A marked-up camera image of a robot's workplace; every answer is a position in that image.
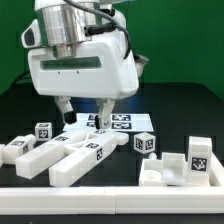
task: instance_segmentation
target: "white l-shaped block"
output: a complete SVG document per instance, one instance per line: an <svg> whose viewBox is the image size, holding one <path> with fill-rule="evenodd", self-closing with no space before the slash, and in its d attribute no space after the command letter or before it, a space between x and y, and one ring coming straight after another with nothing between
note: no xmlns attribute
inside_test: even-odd
<svg viewBox="0 0 224 224"><path fill-rule="evenodd" d="M72 130L19 157L16 172L32 179L50 167L50 185L68 187L128 140L125 133L95 128Z"/></svg>

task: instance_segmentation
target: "white rectangular block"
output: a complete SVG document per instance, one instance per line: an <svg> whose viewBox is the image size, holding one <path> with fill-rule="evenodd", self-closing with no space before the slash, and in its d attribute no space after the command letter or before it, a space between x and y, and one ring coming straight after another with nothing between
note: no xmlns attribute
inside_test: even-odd
<svg viewBox="0 0 224 224"><path fill-rule="evenodd" d="M66 132L19 157L16 159L17 175L32 179L65 157L65 144L83 141L85 136L84 130Z"/></svg>
<svg viewBox="0 0 224 224"><path fill-rule="evenodd" d="M0 167L3 165L3 156L2 156L2 149L5 145L0 144Z"/></svg>
<svg viewBox="0 0 224 224"><path fill-rule="evenodd" d="M78 214L115 214L114 187L82 187Z"/></svg>
<svg viewBox="0 0 224 224"><path fill-rule="evenodd" d="M114 134L105 134L90 139L82 148L76 150L49 169L50 185L68 187L105 159L117 146Z"/></svg>
<svg viewBox="0 0 224 224"><path fill-rule="evenodd" d="M34 135L17 136L2 149L3 163L15 165L15 160L34 148Z"/></svg>
<svg viewBox="0 0 224 224"><path fill-rule="evenodd" d="M116 214L223 213L222 187L116 188Z"/></svg>

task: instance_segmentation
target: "white platform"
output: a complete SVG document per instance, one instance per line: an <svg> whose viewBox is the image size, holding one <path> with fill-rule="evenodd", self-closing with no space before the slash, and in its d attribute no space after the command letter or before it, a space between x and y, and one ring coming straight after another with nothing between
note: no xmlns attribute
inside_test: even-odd
<svg viewBox="0 0 224 224"><path fill-rule="evenodd" d="M0 214L224 213L224 169L211 187L1 188Z"/></svg>

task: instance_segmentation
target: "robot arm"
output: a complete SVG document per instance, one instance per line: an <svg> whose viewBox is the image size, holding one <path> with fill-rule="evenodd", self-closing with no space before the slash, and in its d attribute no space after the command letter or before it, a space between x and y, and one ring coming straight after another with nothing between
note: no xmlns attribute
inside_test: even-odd
<svg viewBox="0 0 224 224"><path fill-rule="evenodd" d="M122 1L35 1L37 19L22 34L22 42L34 48L28 61L37 92L55 96L64 122L72 112L70 97L95 98L97 128L109 128L115 100L138 89L147 59L135 61L124 16L101 11L117 2Z"/></svg>

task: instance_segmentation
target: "white box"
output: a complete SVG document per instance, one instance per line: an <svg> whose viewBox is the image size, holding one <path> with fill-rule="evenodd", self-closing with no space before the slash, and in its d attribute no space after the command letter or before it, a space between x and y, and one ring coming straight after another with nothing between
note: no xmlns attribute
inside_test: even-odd
<svg viewBox="0 0 224 224"><path fill-rule="evenodd" d="M37 123L35 127L37 141L49 141L52 138L51 123Z"/></svg>
<svg viewBox="0 0 224 224"><path fill-rule="evenodd" d="M156 137L147 132L134 135L134 149L142 154L155 151Z"/></svg>

